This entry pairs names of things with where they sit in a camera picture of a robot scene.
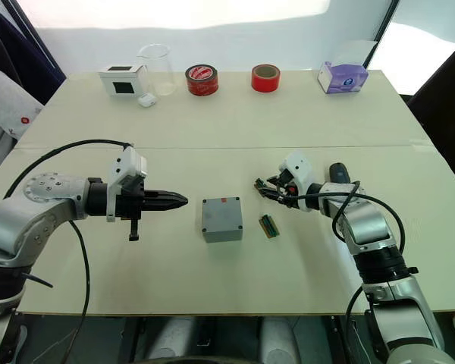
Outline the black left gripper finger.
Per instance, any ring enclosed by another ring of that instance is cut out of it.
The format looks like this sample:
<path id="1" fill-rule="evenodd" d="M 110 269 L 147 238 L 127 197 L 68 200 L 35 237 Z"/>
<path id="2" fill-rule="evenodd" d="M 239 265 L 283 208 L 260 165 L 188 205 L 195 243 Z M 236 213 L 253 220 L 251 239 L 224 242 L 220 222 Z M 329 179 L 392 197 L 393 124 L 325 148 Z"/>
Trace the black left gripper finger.
<path id="1" fill-rule="evenodd" d="M 148 190 L 147 199 L 163 202 L 188 202 L 188 198 L 172 191 Z"/>
<path id="2" fill-rule="evenodd" d="M 188 201 L 150 201 L 147 202 L 147 211 L 148 212 L 162 212 L 172 209 L 179 209 L 182 206 L 185 206 Z"/>

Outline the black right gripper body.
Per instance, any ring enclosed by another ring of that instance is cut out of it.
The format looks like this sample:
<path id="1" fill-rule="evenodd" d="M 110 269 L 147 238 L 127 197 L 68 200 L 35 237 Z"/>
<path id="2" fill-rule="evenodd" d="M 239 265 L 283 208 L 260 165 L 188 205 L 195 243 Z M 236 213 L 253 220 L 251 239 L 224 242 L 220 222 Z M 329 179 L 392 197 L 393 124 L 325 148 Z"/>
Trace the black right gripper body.
<path id="1" fill-rule="evenodd" d="M 298 207 L 299 188 L 294 182 L 293 175 L 288 170 L 283 170 L 276 182 L 278 193 L 277 201 L 286 207 Z"/>

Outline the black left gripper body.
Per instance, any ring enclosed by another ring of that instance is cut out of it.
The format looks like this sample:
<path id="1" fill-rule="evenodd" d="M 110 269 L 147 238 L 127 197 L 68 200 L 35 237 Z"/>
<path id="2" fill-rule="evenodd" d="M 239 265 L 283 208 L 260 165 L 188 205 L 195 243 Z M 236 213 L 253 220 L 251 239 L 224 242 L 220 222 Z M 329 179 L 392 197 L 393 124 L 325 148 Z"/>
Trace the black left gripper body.
<path id="1" fill-rule="evenodd" d="M 121 194 L 116 199 L 116 216 L 130 222 L 129 241 L 138 241 L 139 220 L 142 217 L 145 199 L 144 180 L 134 180 L 128 186 L 122 187 Z"/>

